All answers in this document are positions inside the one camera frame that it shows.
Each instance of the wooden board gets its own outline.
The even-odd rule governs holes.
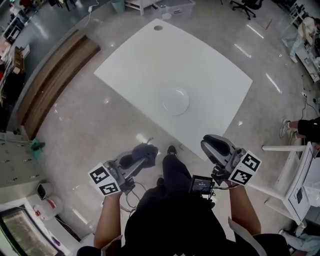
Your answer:
[[[60,64],[54,76],[47,81],[46,87],[32,104],[29,118],[26,119],[24,129],[29,139],[34,139],[49,110],[59,95],[78,73],[78,71],[98,52],[100,47],[87,39],[80,47]]]
[[[39,92],[44,90],[44,87],[48,84],[48,81],[51,79],[51,77],[55,75],[55,71],[60,67],[61,63],[68,57],[69,54],[72,53],[75,48],[77,48],[87,39],[88,38],[86,35],[76,30],[51,55],[39,73],[35,76],[21,101],[16,113],[19,124],[25,124],[34,102],[36,102],[37,98],[40,96]]]

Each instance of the black pants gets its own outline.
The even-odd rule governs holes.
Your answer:
[[[299,120],[298,133],[309,142],[320,143],[320,117],[312,120]]]
[[[187,167],[175,155],[169,154],[163,159],[162,169],[164,184],[148,189],[137,205],[137,209],[172,194],[189,192],[191,175]]]

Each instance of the tiled floor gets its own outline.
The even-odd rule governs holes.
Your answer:
[[[219,51],[253,80],[225,137],[262,159],[262,167],[254,182],[272,184],[287,154],[264,152],[261,146],[288,143],[288,138],[279,138],[281,121],[284,118],[301,118],[304,107],[301,91],[303,88],[313,90],[315,86],[311,84],[302,64],[294,64],[289,59],[288,50],[280,40],[281,31],[288,24],[285,13],[271,0],[265,0],[256,15],[254,21],[249,21],[245,13],[232,11],[226,1],[221,5],[218,0],[198,0],[190,18],[172,18],[168,22]],[[147,188],[155,186],[162,170],[161,161],[172,143],[178,146],[179,158],[192,174],[209,176],[211,173],[209,161],[202,161],[183,145],[179,146],[178,141],[94,75],[94,71],[116,48],[154,18],[150,9],[145,11],[144,16],[132,9],[116,15],[108,4],[93,12],[85,31],[99,43],[101,52],[66,87],[38,134],[38,138],[46,142],[41,164],[55,192],[64,202],[62,216],[82,236],[95,229],[103,200],[89,184],[87,172],[97,163],[132,149],[140,143],[139,138],[154,137],[152,142],[161,152],[156,166],[142,170],[136,177],[136,181]],[[86,22],[85,18],[77,27],[83,28]],[[314,116],[315,113],[308,107],[304,118]],[[135,190],[140,197],[143,195],[139,185]],[[250,187],[247,191],[263,232],[276,233],[290,222],[264,205],[268,198],[265,194]],[[216,194],[218,201],[214,212],[231,238],[233,235],[227,226],[227,216],[230,214],[228,192],[217,191]],[[132,205],[137,203],[131,194],[128,199]],[[128,207],[124,197],[121,204]],[[76,217],[75,210],[88,224]],[[128,215],[122,212],[122,229],[127,219]]]

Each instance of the sneaker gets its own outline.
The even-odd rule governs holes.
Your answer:
[[[286,120],[286,119],[284,119],[282,121],[282,126],[281,126],[281,129],[279,131],[279,136],[280,136],[281,139],[286,135],[287,131],[289,130],[288,122],[290,122],[290,121]]]
[[[163,186],[164,184],[165,184],[165,179],[164,178],[160,177],[160,178],[157,179],[157,181],[156,181],[156,186],[157,187]]]
[[[296,140],[296,133],[297,133],[297,131],[291,131],[290,139],[289,139],[289,143],[288,143],[289,146],[293,146],[294,145],[295,140]]]
[[[285,39],[281,38],[282,43],[284,44],[285,47],[288,47],[288,43]]]
[[[177,156],[177,150],[176,150],[176,148],[174,147],[174,146],[169,146],[168,147],[168,150],[166,151],[166,154],[167,155],[175,155],[175,156]]]
[[[297,58],[295,56],[290,56],[290,59],[294,62],[294,63],[298,63]]]

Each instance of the box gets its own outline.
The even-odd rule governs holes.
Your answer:
[[[154,3],[151,9],[160,19],[164,18],[163,14],[190,16],[195,4],[192,0],[162,0]]]

